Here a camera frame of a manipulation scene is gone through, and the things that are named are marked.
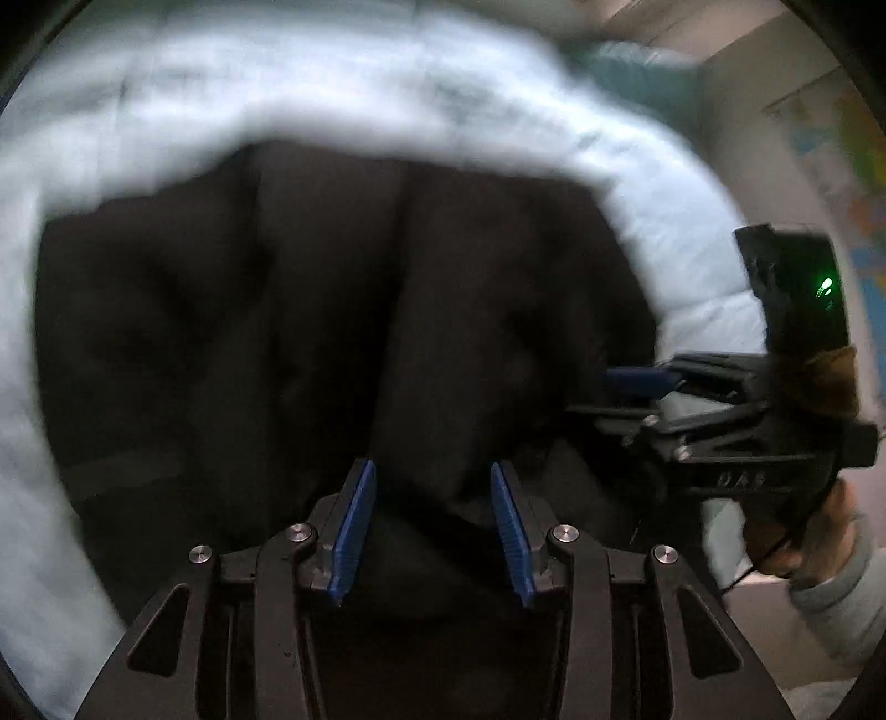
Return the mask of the person's right hand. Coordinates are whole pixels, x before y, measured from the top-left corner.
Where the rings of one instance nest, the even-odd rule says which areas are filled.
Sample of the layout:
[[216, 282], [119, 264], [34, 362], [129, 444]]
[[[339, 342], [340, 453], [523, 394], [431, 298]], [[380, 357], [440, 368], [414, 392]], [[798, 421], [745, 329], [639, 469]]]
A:
[[[803, 415], [858, 419], [857, 355], [852, 345], [820, 352], [785, 380], [782, 402], [791, 402]], [[751, 502], [745, 502], [743, 510], [746, 552], [761, 574], [832, 579], [852, 555], [858, 498], [841, 474], [827, 486], [824, 498], [812, 502], [812, 513], [793, 510], [790, 528], [782, 525], [784, 515], [775, 510], [763, 510]]]

